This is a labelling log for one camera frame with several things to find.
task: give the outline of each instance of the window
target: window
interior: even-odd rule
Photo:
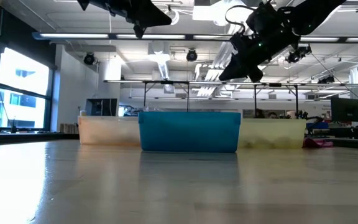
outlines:
[[[48,79],[47,66],[9,48],[1,54],[0,83],[46,95]]]
[[[45,99],[0,89],[0,127],[43,128]]]

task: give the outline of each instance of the plastic storage bin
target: plastic storage bin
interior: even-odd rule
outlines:
[[[239,148],[301,149],[304,119],[243,119]]]
[[[137,117],[79,116],[81,144],[140,146]]]
[[[140,142],[145,151],[235,152],[241,114],[143,112]]]

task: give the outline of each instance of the ceiling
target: ceiling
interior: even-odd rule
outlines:
[[[18,18],[22,19],[40,32],[115,32],[133,33],[132,24],[128,24],[122,17],[111,17],[107,11],[94,6],[84,12],[76,2],[70,0],[9,0],[3,1],[2,6]],[[285,6],[290,0],[275,0],[277,6]],[[194,0],[181,0],[180,9],[192,10]],[[194,21],[192,16],[180,14],[180,20],[176,25],[152,27],[148,33],[175,33],[175,34],[225,34],[229,26],[219,27],[211,21]],[[312,35],[345,35],[358,36],[358,13],[336,12],[319,27]],[[122,53],[127,61],[128,69],[122,72],[130,74],[150,74],[158,70],[155,62],[147,60],[146,40],[93,40],[73,41],[70,45],[114,45]],[[196,63],[186,61],[186,53],[189,48],[195,48],[198,60],[213,61],[222,43],[220,42],[189,42],[170,41],[171,56],[168,62],[170,70],[195,70]],[[346,82],[349,76],[349,68],[358,62],[358,44],[312,44],[311,48],[319,61],[326,68],[335,69],[336,76]],[[264,72],[263,81],[277,82],[290,79],[294,82],[310,81],[312,75],[319,74],[326,69],[313,57],[307,56],[301,63],[288,65],[282,60],[273,62]]]

